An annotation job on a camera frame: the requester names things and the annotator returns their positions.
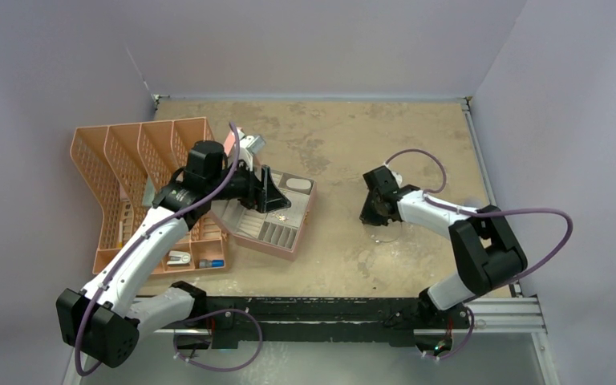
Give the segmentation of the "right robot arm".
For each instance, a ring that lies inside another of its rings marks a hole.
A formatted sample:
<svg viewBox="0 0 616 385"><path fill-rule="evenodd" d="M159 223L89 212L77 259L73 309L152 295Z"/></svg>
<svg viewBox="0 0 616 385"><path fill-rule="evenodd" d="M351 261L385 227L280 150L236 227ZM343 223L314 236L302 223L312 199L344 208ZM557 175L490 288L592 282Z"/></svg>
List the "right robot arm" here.
<svg viewBox="0 0 616 385"><path fill-rule="evenodd" d="M416 186L399 185L386 166L366 172L363 179L367 186L360 214L363 224L421 225L452 245L456 272L419 295L418 315L424 324L438 326L450 308L493 291L527 268L525 252L496 206L471 209L435 200Z"/></svg>

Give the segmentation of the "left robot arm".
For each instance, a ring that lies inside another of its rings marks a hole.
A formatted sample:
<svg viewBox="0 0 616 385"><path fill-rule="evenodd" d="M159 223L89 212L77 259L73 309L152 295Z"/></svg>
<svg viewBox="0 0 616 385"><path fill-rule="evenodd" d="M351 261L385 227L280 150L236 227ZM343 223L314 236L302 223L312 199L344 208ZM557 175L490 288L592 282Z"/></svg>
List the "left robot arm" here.
<svg viewBox="0 0 616 385"><path fill-rule="evenodd" d="M77 372L84 355L98 365L118 367L140 338L174 322L188 328L211 317L207 295L177 282L161 295L135 303L157 264L211 208L213 201L238 201L258 213L288 209L290 200L277 188L268 166L256 173L240 158L236 144L228 156L223 144L196 142L185 166L157 193L152 207L128 243L109 265L81 290L64 290L56 301L63 341L73 348Z"/></svg>

